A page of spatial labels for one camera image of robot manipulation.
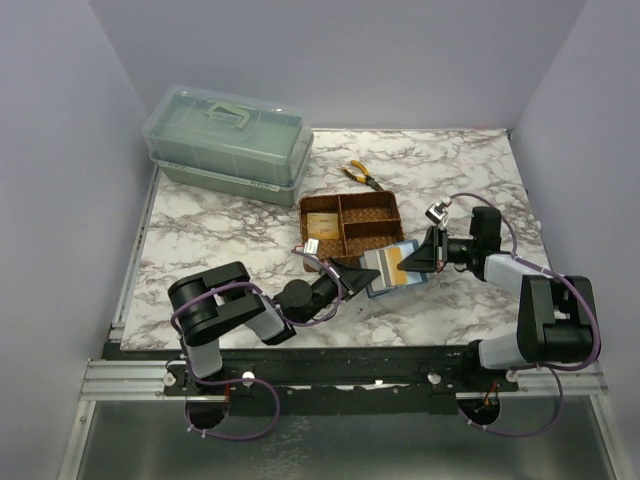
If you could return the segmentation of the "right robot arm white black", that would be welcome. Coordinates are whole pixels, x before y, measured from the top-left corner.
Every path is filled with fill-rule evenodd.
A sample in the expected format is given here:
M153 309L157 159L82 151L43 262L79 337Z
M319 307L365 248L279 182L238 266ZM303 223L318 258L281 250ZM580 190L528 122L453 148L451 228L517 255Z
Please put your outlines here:
M482 282L518 299L515 330L471 344L472 361L485 370L537 366L581 370L601 350L592 285L582 276L563 276L502 249L501 212L491 206L472 210L469 237L455 238L445 226L448 204L432 205L432 223L422 244L399 263L408 272L439 273L462 266Z

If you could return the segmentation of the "blue leather card holder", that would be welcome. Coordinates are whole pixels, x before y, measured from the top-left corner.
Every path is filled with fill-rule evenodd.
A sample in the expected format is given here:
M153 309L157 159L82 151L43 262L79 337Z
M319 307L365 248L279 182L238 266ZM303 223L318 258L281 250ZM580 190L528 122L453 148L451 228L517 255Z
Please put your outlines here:
M407 272L399 268L399 263L414 253L418 247L417 240L406 240L364 252L359 260L360 266L378 270L380 273L380 276L366 287L369 298L428 283L425 273Z

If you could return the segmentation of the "gold credit card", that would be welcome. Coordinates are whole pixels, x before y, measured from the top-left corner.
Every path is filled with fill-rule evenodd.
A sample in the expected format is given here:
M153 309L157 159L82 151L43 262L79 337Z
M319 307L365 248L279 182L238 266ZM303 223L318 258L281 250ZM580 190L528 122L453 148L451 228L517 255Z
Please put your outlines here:
M394 289L408 283L407 273L398 269L402 260L403 251L398 246L368 250L364 253L366 268L380 271L380 277L370 284L373 292Z
M336 240L340 238L339 225L333 221L311 222L308 224L308 235L318 240Z
M307 227L328 228L338 223L338 214L333 212L312 212L307 214Z

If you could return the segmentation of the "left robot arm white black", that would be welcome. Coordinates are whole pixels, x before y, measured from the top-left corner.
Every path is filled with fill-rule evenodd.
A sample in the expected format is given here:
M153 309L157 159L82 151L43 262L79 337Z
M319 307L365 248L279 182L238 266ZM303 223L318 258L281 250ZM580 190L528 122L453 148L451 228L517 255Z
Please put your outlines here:
M320 268L310 283L289 281L270 297L251 282L239 261L174 282L168 289L170 319L181 349L197 380L210 380L223 368L220 339L244 325L265 345L279 345L310 327L333 318L348 301L380 277L377 269L352 267L330 259L305 258Z

